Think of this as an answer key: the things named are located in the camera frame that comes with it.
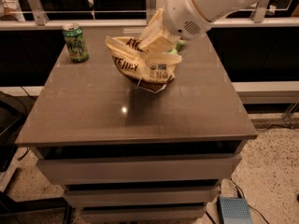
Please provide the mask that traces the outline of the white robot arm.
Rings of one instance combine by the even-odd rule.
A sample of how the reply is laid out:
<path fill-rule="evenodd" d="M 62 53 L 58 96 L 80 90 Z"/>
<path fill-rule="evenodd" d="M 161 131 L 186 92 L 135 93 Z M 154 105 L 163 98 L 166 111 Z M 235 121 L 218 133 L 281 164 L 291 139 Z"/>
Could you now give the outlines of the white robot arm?
<path fill-rule="evenodd" d="M 139 48 L 166 52 L 179 39 L 193 40 L 217 19 L 261 0 L 165 0 L 140 36 Z"/>

